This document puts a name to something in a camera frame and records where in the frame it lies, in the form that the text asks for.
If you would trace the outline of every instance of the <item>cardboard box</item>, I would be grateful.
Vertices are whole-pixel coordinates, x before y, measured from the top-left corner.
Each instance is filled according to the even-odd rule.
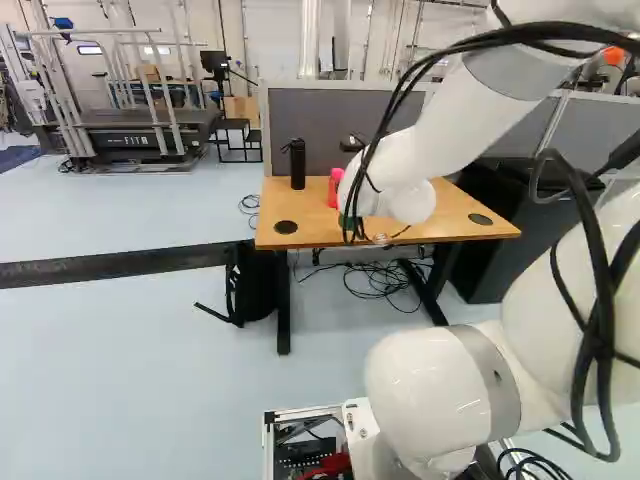
[[[260,108],[256,97],[224,97],[227,118],[246,118],[251,128],[260,128]]]
[[[160,81],[160,72],[158,71],[158,67],[156,67],[155,64],[147,63],[145,65],[142,65],[140,67],[140,70],[142,70],[142,75],[147,77],[147,81],[149,81],[149,83]]]

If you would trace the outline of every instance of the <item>window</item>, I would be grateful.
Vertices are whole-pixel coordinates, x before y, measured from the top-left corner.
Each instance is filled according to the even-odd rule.
[[[171,49],[169,47],[156,47],[158,49],[158,53],[160,55],[169,55],[171,53]],[[153,48],[144,47],[144,53],[146,55],[153,55]]]
[[[102,55],[102,50],[95,44],[78,45],[76,48],[80,55]]]

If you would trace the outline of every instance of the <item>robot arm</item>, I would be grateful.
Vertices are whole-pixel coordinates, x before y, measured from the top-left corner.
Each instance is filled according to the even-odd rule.
[[[640,27],[634,0],[501,0],[513,24],[565,20],[632,31]],[[483,30],[501,26],[489,8]],[[593,52],[601,46],[562,42],[564,48]],[[465,54],[431,99],[415,125],[378,145],[358,197],[359,216],[390,216],[415,224],[426,220],[437,199],[429,178],[449,175],[478,158],[555,89],[581,62],[521,45]],[[338,192],[344,213],[361,155],[349,164]]]
[[[514,24],[553,19],[623,32],[640,29],[637,0],[501,0],[500,7]],[[488,11],[486,28],[498,26],[495,13]],[[600,47],[586,42],[561,46],[580,52]],[[379,143],[367,169],[376,189],[362,183],[358,215],[391,216],[409,224],[424,221],[437,201],[428,179],[471,163],[579,63],[523,46],[463,56],[417,123]],[[351,161],[340,185],[342,212],[360,158]],[[637,359],[640,185],[607,204],[598,220],[609,261],[615,262],[629,239],[636,242],[614,307],[616,350]],[[419,478],[451,478],[466,467],[475,445],[572,417],[572,391],[586,334],[556,286],[553,269],[555,265],[561,273],[576,309],[588,318],[599,297],[586,239],[578,225],[534,262],[507,293],[501,321],[400,332],[377,345],[365,375],[380,429],[380,441],[371,442],[374,448],[384,445]],[[595,380],[587,365],[580,409],[601,401]],[[613,402],[640,401],[640,370],[615,360],[609,380]],[[358,477],[355,464],[354,472]],[[374,473],[372,478],[392,477]]]

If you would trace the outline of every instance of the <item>black desk leg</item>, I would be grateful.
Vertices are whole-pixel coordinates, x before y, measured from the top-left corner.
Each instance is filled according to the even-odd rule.
[[[216,128],[216,148],[218,149],[218,162],[222,161],[222,154],[220,153],[220,139],[218,138],[218,129]]]
[[[278,256],[278,355],[289,355],[291,352],[291,295],[287,251],[276,252],[276,255]]]
[[[427,315],[429,316],[433,324],[437,327],[448,326],[449,322],[447,321],[447,317],[440,308],[440,305],[438,305],[438,301],[436,300],[433,291],[429,287],[428,282],[425,283],[422,280],[422,275],[420,275],[420,273],[418,273],[417,271],[419,267],[415,267],[406,258],[398,259],[398,265],[400,265],[400,267],[407,274],[407,277],[409,277],[409,282],[420,298],[422,306],[426,310]]]
[[[456,263],[462,243],[441,243],[433,252],[433,268],[427,279],[427,287],[431,290],[433,298],[437,299],[444,288],[444,284],[451,276],[451,271]]]

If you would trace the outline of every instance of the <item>gray floor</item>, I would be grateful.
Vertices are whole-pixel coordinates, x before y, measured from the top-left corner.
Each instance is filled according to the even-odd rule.
[[[261,165],[202,163],[192,174],[64,176],[42,158],[0,175],[0,261],[247,238],[236,209]],[[243,331],[195,310],[223,308],[223,270],[0,291],[0,478],[256,480],[265,409],[364,394],[366,353],[430,325],[352,297],[337,270],[293,284],[293,352],[275,322]],[[403,293],[398,302],[416,299]],[[455,323],[496,318],[447,286]],[[637,407],[617,410],[625,455],[596,464],[544,434],[519,439],[576,480],[635,477]]]

